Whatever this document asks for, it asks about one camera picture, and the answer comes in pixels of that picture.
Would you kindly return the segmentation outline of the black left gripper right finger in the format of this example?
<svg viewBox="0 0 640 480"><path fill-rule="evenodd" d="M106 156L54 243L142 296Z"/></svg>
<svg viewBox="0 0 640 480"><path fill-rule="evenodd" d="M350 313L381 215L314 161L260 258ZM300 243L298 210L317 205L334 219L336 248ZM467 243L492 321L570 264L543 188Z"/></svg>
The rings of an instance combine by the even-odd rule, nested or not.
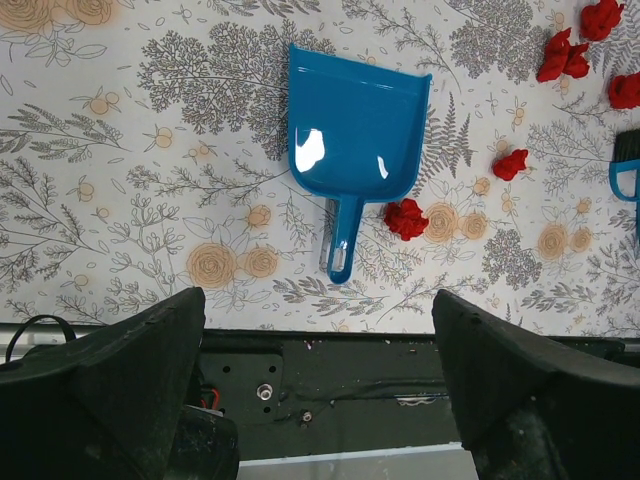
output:
<svg viewBox="0 0 640 480"><path fill-rule="evenodd" d="M479 478L638 478L638 360L582 352L446 290L432 317L456 427Z"/></svg>

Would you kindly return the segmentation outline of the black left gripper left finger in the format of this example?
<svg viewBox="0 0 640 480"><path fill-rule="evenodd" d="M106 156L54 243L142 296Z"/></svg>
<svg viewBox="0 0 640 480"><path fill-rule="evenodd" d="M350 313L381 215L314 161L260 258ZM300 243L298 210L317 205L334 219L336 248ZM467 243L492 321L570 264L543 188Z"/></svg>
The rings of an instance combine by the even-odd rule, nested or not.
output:
<svg viewBox="0 0 640 480"><path fill-rule="evenodd" d="M4 479L161 479L204 329L189 288L1 367Z"/></svg>

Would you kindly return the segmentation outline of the blue hand brush black bristles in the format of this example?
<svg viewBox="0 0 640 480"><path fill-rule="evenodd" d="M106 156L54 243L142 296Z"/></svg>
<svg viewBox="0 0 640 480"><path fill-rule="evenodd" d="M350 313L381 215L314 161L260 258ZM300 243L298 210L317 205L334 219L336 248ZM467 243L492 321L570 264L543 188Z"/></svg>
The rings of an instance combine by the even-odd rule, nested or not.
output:
<svg viewBox="0 0 640 480"><path fill-rule="evenodd" d="M620 132L615 137L613 157L609 164L609 184L613 194L620 200L639 202L639 136L638 129ZM622 192L618 177L622 173L635 172L635 191L632 196Z"/></svg>

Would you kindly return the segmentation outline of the blue plastic dustpan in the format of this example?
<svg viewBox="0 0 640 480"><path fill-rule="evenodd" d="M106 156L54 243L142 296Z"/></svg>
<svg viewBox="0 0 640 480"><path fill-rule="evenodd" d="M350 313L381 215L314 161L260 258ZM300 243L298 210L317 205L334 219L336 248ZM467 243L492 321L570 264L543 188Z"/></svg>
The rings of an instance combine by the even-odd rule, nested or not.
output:
<svg viewBox="0 0 640 480"><path fill-rule="evenodd" d="M327 272L351 277L368 203L389 203L414 186L432 77L289 49L288 161L309 193L336 201Z"/></svg>

